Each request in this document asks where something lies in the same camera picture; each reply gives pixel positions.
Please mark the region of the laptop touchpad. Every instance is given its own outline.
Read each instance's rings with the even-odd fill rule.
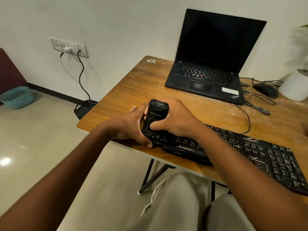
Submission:
[[[199,82],[195,80],[191,80],[189,83],[189,88],[196,90],[196,91],[201,91],[205,93],[212,93],[212,85],[204,82]]]

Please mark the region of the black handheld device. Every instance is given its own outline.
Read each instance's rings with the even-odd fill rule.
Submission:
[[[156,99],[150,100],[148,112],[145,118],[145,128],[150,130],[150,124],[154,121],[160,121],[167,117],[169,105]]]

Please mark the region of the white pot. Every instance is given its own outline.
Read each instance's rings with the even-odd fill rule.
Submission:
[[[278,90],[291,100],[302,101],[308,97],[308,77],[295,71]]]

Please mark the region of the white wall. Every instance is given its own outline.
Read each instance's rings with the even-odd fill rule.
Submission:
[[[47,36],[85,44],[82,81],[99,101],[145,55],[174,60],[191,8],[267,20],[240,76],[279,79],[305,63],[308,32],[297,27],[308,24],[307,7],[308,0],[1,0],[0,47],[28,82],[86,99]],[[63,61],[77,78],[77,59]]]

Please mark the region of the black mouse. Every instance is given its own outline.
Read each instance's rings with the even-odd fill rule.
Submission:
[[[256,83],[252,87],[270,98],[276,99],[278,97],[277,89],[267,83]]]

